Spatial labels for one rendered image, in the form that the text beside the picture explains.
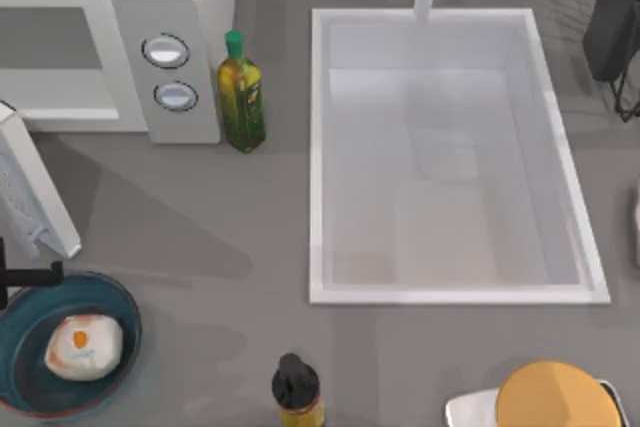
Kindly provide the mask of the white and black scale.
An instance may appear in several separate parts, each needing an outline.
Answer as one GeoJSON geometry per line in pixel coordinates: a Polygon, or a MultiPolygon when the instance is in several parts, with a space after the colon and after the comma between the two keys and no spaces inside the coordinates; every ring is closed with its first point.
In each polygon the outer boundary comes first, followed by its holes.
{"type": "MultiPolygon", "coordinates": [[[[621,427],[633,427],[613,385],[605,379],[598,379],[598,383],[614,402],[621,427]]],[[[446,425],[448,427],[498,427],[495,415],[498,392],[498,388],[486,389],[449,400],[444,407],[446,425]]]]}

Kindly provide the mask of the dark blue bowl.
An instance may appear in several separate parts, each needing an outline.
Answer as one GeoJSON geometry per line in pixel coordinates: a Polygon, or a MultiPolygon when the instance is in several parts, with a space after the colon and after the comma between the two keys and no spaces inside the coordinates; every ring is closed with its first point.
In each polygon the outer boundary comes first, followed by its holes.
{"type": "Polygon", "coordinates": [[[0,404],[27,417],[62,420],[104,406],[126,382],[142,343],[142,319],[132,294],[99,273],[69,274],[55,287],[18,290],[0,311],[0,404]],[[121,362],[105,378],[64,380],[45,366],[51,334],[66,317],[103,314],[123,330],[121,362]]]}

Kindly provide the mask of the white sink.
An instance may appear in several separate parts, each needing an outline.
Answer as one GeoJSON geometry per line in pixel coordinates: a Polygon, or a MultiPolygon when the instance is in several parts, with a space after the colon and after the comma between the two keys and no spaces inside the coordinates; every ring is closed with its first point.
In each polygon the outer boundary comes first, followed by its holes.
{"type": "Polygon", "coordinates": [[[610,303],[532,10],[311,27],[312,303],[610,303]]]}

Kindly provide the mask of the orange round lid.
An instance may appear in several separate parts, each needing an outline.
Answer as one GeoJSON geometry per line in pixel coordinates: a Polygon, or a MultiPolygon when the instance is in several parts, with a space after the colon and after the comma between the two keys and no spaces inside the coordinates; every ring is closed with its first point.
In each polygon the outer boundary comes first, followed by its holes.
{"type": "Polygon", "coordinates": [[[495,404],[497,427],[623,427],[601,383],[569,363],[538,360],[505,379],[495,404]]]}

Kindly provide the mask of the round grey microwave knob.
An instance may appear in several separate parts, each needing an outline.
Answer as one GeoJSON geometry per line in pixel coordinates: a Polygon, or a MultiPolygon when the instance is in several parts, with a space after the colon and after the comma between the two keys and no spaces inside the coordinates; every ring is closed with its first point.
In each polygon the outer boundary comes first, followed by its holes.
{"type": "Polygon", "coordinates": [[[172,112],[185,112],[198,102],[197,92],[183,82],[169,82],[154,89],[154,99],[162,108],[172,112]]]}
{"type": "Polygon", "coordinates": [[[189,60],[189,48],[179,37],[163,33],[142,43],[142,54],[153,66],[176,69],[189,60]]]}

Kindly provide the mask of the white bag with orange spot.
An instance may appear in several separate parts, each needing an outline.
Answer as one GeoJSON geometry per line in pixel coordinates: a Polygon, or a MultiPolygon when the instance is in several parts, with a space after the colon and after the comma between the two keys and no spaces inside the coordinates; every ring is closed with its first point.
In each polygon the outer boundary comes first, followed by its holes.
{"type": "Polygon", "coordinates": [[[121,362],[124,332],[102,314],[67,316],[51,334],[44,362],[59,378],[91,382],[109,375],[121,362]]]}

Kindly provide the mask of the green capped oil bottle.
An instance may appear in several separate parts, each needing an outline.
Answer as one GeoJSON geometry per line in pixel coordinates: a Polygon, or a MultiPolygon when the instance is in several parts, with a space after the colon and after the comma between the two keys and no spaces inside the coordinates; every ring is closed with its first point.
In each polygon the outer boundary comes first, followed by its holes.
{"type": "Polygon", "coordinates": [[[217,70],[217,87],[226,140],[243,153],[266,139],[260,69],[245,56],[244,35],[225,33],[227,57],[217,70]]]}

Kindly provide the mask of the pale microwave oven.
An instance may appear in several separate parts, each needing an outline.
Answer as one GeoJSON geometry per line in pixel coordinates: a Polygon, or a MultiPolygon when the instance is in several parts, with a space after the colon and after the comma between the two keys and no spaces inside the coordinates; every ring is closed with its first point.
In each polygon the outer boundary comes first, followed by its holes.
{"type": "Polygon", "coordinates": [[[157,144],[216,144],[221,122],[214,70],[224,59],[235,0],[0,0],[0,101],[41,132],[144,133],[157,144]],[[161,69],[142,43],[183,40],[189,60],[161,69]],[[154,99],[190,85],[194,108],[154,99]]]}

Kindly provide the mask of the black capped yellow bottle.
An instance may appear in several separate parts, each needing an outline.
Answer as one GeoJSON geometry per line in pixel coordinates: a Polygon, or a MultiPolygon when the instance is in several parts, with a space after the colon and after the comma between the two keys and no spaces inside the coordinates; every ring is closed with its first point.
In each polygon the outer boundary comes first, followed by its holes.
{"type": "Polygon", "coordinates": [[[316,370],[293,352],[282,355],[271,381],[283,427],[325,427],[325,406],[316,370]]]}

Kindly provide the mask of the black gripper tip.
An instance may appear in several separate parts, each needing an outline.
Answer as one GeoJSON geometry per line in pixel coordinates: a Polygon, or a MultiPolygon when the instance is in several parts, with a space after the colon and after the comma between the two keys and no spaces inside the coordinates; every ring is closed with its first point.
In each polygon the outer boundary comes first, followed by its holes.
{"type": "Polygon", "coordinates": [[[9,269],[4,239],[0,237],[0,311],[8,306],[8,290],[14,287],[52,287],[64,278],[63,262],[54,261],[48,269],[9,269]]]}

